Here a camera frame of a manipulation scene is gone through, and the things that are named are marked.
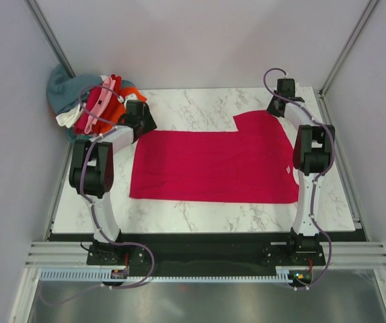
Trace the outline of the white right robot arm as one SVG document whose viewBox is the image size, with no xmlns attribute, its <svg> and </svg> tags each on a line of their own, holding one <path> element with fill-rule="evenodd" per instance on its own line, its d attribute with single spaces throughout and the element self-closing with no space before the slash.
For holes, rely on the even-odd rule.
<svg viewBox="0 0 386 323">
<path fill-rule="evenodd" d="M 280 78 L 267 112 L 284 118 L 295 128 L 297 137 L 293 148 L 293 166 L 298 171 L 299 196 L 297 213 L 291 231 L 306 240 L 316 237 L 322 229 L 317 223 L 320 190 L 324 176 L 335 161 L 335 128 L 319 122 L 308 110 L 305 101 L 296 96 L 295 80 Z"/>
</svg>

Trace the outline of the magenta t shirt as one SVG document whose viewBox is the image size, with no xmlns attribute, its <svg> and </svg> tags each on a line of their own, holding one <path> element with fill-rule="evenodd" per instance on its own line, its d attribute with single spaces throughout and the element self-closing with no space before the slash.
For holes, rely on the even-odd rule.
<svg viewBox="0 0 386 323">
<path fill-rule="evenodd" d="M 130 197 L 216 203 L 291 204 L 299 186 L 293 147 L 264 110 L 233 118 L 236 131 L 151 131 L 137 143 Z"/>
</svg>

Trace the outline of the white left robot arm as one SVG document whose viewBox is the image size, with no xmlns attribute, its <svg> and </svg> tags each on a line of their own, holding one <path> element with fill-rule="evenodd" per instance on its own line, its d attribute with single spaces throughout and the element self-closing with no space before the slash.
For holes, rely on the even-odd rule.
<svg viewBox="0 0 386 323">
<path fill-rule="evenodd" d="M 106 244 L 102 257 L 120 264 L 125 248 L 118 244 L 121 235 L 116 223 L 110 191 L 114 183 L 114 156 L 157 125 L 146 102 L 130 100 L 126 113 L 107 132 L 92 139 L 78 139 L 73 145 L 69 184 L 89 208 L 93 222 L 93 240 Z"/>
</svg>

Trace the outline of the grey blue t shirt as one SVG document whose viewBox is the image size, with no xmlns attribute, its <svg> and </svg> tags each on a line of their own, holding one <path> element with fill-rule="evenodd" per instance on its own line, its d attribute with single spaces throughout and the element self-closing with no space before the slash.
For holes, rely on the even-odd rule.
<svg viewBox="0 0 386 323">
<path fill-rule="evenodd" d="M 50 74 L 46 95 L 55 115 L 72 110 L 78 103 L 79 92 L 85 87 L 103 84 L 99 75 L 81 74 L 70 77 L 65 68 L 58 64 Z"/>
</svg>

